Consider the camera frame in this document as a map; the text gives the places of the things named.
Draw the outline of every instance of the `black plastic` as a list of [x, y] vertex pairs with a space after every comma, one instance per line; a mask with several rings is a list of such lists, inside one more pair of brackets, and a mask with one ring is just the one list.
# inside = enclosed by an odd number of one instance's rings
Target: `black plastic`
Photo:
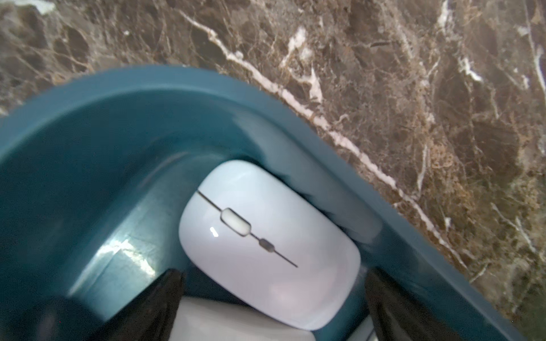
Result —
[[384, 271], [372, 269], [365, 286], [379, 341], [462, 341]]
[[184, 283], [184, 274], [165, 271], [87, 341], [167, 341]]

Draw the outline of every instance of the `teal plastic bin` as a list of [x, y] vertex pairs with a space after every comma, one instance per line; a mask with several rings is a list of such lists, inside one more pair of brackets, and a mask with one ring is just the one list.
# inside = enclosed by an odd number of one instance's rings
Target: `teal plastic bin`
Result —
[[243, 82], [189, 68], [114, 70], [38, 96], [0, 124], [2, 333], [31, 337], [25, 330], [54, 311], [51, 323], [66, 326], [57, 339], [81, 339], [168, 268], [188, 273], [189, 295], [240, 303], [192, 266], [177, 231], [204, 177], [244, 159], [361, 252], [354, 289], [318, 340], [343, 340], [366, 317], [373, 266], [469, 341], [524, 340], [305, 123]]

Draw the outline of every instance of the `mouse scroll wheel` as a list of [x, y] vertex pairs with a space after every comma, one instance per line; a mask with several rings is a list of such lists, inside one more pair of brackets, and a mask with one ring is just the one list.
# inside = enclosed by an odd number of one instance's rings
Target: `mouse scroll wheel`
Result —
[[230, 229], [243, 237], [250, 233], [250, 223], [235, 213], [231, 208], [225, 208], [222, 210], [220, 213], [220, 220], [223, 221], [224, 224]]

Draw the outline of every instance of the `wireless mouse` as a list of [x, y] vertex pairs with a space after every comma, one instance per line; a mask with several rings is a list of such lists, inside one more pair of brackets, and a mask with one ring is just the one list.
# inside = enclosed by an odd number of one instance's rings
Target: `wireless mouse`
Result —
[[192, 262], [218, 284], [304, 330], [334, 317], [360, 266], [356, 245], [334, 223], [241, 160], [219, 165], [199, 185], [180, 219], [179, 238]]

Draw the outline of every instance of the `brown marble countertop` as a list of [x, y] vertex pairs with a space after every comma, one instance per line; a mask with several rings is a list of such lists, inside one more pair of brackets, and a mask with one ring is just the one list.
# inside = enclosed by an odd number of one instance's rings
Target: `brown marble countertop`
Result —
[[546, 326], [545, 3], [0, 0], [0, 115], [124, 65], [271, 93], [529, 340]]

